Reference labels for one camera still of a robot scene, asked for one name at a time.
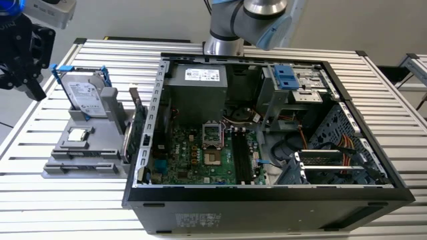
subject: circuit chip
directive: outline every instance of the circuit chip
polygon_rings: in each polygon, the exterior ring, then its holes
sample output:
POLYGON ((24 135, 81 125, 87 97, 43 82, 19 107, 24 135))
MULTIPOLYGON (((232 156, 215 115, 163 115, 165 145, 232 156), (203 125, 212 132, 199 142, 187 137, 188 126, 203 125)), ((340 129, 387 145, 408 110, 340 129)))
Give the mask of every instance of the circuit chip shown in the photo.
POLYGON ((187 179, 188 178, 188 172, 187 171, 179 171, 177 172, 177 178, 179 179, 187 179))

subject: white wall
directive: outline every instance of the white wall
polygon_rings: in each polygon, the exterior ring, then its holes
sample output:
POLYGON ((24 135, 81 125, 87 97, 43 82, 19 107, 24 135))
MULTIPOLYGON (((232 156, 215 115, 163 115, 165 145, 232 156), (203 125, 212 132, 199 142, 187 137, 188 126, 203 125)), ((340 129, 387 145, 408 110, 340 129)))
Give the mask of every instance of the white wall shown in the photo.
POLYGON ((292 48, 364 50, 377 65, 427 54, 427 0, 307 0, 292 48))

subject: ram slot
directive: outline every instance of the ram slot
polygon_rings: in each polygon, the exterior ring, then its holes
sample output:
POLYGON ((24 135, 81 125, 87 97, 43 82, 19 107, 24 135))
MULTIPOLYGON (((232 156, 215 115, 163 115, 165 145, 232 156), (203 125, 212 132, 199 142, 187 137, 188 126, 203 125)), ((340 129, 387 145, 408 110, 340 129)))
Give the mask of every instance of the ram slot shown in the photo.
POLYGON ((244 132, 231 133, 231 144, 232 144, 232 158, 235 167, 236 183, 251 184, 252 171, 251 171, 251 159, 249 149, 247 144, 247 138, 244 132))

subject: small blue clip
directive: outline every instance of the small blue clip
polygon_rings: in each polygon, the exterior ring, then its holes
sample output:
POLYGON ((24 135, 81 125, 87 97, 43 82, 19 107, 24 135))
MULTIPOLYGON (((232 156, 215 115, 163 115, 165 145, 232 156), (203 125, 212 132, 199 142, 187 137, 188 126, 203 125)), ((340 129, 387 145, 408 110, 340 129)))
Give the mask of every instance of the small blue clip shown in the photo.
POLYGON ((104 82, 107 87, 112 87, 112 81, 109 80, 109 73, 105 66, 100 68, 101 73, 104 74, 104 82))
POLYGON ((57 84, 63 85, 61 78, 59 76, 59 72, 56 71, 56 68, 59 67, 59 65, 57 64, 51 64, 51 66, 48 66, 48 67, 52 69, 51 72, 52 72, 53 77, 56 78, 57 84))
POLYGON ((75 66, 71 65, 63 65, 59 67, 59 69, 61 72, 72 72, 75 70, 75 66))
POLYGON ((268 161, 268 160, 256 159, 255 161, 256 161, 257 163, 260 163, 260 164, 269 164, 269 161, 268 161))

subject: slotted aluminum surface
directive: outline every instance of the slotted aluminum surface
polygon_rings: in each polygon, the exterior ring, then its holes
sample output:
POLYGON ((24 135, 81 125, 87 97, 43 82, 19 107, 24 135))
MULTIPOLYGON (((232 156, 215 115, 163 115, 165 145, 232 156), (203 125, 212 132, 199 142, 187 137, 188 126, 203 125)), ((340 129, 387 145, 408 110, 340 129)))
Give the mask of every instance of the slotted aluminum surface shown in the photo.
MULTIPOLYGON (((119 100, 132 108, 127 92, 137 85, 145 104, 160 52, 200 54, 191 43, 88 40, 73 45, 61 64, 109 69, 119 100)), ((416 202, 352 232, 311 233, 311 239, 427 239, 427 131, 425 123, 383 79, 367 57, 353 51, 245 48, 247 57, 328 61, 384 151, 411 188, 416 202)), ((33 103, 0 146, 0 239, 156 239, 147 236, 131 210, 121 209, 125 179, 43 179, 40 173, 69 115, 64 92, 53 79, 48 98, 33 103)), ((192 239, 300 239, 299 235, 227 234, 177 236, 192 239)))

